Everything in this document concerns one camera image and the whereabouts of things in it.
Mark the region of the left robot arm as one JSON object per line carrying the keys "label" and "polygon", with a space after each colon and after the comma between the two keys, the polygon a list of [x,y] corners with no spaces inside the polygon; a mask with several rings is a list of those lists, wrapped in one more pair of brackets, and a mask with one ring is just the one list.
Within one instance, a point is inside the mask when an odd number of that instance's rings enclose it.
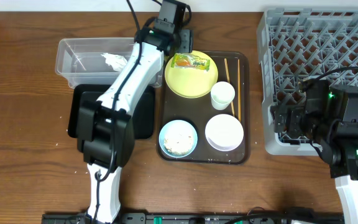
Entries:
{"label": "left robot arm", "polygon": [[113,223],[121,209],[119,183],[135,144],[132,115],[165,57],[193,50],[193,31],[160,19],[135,35],[131,56],[114,83],[78,108],[76,138],[91,178],[86,223]]}

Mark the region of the green snack wrapper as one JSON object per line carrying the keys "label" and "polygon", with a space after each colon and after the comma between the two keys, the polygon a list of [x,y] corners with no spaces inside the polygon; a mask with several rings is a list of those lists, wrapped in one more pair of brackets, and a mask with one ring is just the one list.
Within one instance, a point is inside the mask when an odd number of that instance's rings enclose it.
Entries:
{"label": "green snack wrapper", "polygon": [[201,58],[193,54],[175,54],[170,66],[172,68],[192,68],[208,71],[210,59]]}

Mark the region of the white pink bowl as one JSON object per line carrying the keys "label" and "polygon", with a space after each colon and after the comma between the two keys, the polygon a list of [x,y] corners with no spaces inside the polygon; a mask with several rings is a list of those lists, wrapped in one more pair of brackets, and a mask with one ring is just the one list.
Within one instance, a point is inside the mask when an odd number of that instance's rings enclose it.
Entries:
{"label": "white pink bowl", "polygon": [[242,143],[244,129],[241,123],[228,114],[212,117],[205,126],[206,140],[218,151],[232,151]]}

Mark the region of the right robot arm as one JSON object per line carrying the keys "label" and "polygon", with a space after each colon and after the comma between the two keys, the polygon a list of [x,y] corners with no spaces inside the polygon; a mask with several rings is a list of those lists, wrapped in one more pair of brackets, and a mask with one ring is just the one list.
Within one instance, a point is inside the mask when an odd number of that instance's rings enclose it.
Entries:
{"label": "right robot arm", "polygon": [[329,165],[345,223],[358,223],[358,87],[315,79],[300,83],[300,90],[303,104],[271,108],[274,131],[309,139]]}

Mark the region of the light blue bowl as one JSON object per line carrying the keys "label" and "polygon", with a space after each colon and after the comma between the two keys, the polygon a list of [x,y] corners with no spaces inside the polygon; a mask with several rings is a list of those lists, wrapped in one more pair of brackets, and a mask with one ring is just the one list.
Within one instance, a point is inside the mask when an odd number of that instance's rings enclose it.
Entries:
{"label": "light blue bowl", "polygon": [[163,125],[158,143],[166,156],[179,159],[189,156],[195,150],[198,134],[192,124],[177,119]]}

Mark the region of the white cup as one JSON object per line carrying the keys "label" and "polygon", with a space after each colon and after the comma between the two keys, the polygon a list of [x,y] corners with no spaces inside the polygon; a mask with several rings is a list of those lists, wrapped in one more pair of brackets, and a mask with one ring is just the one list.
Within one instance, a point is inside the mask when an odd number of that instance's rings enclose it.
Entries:
{"label": "white cup", "polygon": [[211,94],[211,104],[216,110],[225,110],[230,105],[227,98],[227,82],[217,82],[213,85]]}

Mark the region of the rice food waste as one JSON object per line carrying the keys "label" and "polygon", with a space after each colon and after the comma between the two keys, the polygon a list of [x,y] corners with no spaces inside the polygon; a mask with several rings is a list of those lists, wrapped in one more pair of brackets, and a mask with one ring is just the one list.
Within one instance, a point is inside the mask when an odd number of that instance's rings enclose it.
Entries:
{"label": "rice food waste", "polygon": [[191,131],[169,130],[163,138],[165,150],[173,156],[188,154],[194,145],[194,137]]}

